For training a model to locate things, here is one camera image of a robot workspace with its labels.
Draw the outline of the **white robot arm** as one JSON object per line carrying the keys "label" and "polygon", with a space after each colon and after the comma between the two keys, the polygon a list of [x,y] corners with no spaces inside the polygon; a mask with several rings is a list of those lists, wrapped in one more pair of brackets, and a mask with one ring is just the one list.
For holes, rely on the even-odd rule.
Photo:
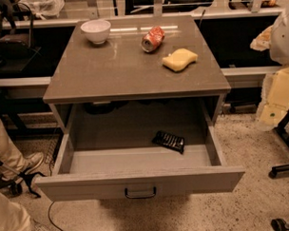
{"label": "white robot arm", "polygon": [[261,102],[256,113],[257,127],[272,130],[289,110],[289,5],[250,46],[260,51],[269,49],[270,59],[280,64],[278,71],[267,74],[263,80]]}

